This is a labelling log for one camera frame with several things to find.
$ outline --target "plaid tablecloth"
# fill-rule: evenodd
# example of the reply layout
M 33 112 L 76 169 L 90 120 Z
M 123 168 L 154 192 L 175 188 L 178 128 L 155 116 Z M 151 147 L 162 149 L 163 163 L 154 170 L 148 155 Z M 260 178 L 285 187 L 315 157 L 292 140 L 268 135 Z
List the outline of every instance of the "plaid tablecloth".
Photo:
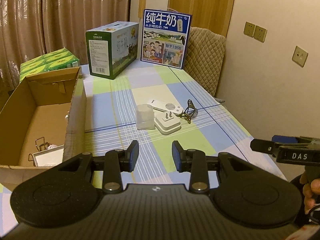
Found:
M 173 140 L 184 149 L 199 149 L 207 155 L 226 151 L 284 178 L 268 155 L 252 152 L 247 130 L 184 70 L 136 60 L 115 80 L 94 77 L 82 66 L 87 94 L 86 150 L 104 155 L 108 150 L 126 149 L 139 141 L 140 154 L 132 173 L 122 172 L 127 183 L 185 183 L 190 173 L 175 170 L 171 154 Z M 137 130 L 135 107 L 154 98 L 187 107 L 191 99 L 198 115 L 191 124 L 181 120 L 181 129 L 164 136 L 157 129 Z M 209 172 L 210 187 L 217 187 L 215 171 Z M 96 172 L 94 185 L 102 186 L 102 173 Z M 0 236 L 16 225 L 9 199 L 11 192 L 0 185 Z

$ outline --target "finger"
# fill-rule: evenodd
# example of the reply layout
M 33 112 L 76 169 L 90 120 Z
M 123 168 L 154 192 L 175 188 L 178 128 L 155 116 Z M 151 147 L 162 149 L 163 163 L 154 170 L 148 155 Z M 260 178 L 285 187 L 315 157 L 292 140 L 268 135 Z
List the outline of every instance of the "finger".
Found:
M 311 190 L 311 186 L 309 183 L 305 184 L 303 186 L 303 189 L 302 189 L 302 193 L 305 197 L 307 198 L 312 198 L 313 196 L 313 193 L 312 193 L 312 190 Z
M 300 184 L 306 184 L 308 183 L 308 178 L 306 172 L 304 172 L 300 177 Z
M 305 214 L 308 214 L 309 210 L 316 204 L 316 201 L 313 198 L 305 197 L 303 203 Z
M 320 195 L 320 179 L 314 179 L 311 182 L 311 190 L 313 193 Z

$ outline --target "charger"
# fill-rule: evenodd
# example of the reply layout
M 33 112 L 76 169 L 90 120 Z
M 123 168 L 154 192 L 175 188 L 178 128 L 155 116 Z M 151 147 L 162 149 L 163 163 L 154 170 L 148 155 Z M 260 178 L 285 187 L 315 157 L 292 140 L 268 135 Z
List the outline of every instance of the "charger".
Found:
M 171 111 L 157 114 L 155 126 L 163 135 L 169 135 L 181 129 L 180 119 Z

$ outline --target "black robotic device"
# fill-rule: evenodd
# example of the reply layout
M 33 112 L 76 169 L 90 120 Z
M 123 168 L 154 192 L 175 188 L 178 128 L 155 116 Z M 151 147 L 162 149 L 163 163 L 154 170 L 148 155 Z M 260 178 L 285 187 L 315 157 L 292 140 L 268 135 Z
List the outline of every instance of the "black robotic device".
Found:
M 20 184 L 10 199 L 18 226 L 8 239 L 272 239 L 282 240 L 298 227 L 293 221 L 301 195 L 292 184 L 229 154 L 206 156 L 172 143 L 184 184 L 128 184 L 139 155 L 133 141 L 127 150 L 105 156 L 79 154 Z M 103 171 L 102 189 L 92 186 Z M 210 189 L 208 171 L 217 171 Z

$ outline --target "round remote control touchpad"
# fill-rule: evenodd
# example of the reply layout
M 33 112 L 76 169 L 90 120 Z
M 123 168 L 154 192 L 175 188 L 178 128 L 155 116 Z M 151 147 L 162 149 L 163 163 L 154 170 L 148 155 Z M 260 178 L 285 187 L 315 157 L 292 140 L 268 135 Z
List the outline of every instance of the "round remote control touchpad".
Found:
M 168 103 L 165 105 L 165 108 L 168 110 L 173 110 L 176 108 L 176 106 L 174 104 Z

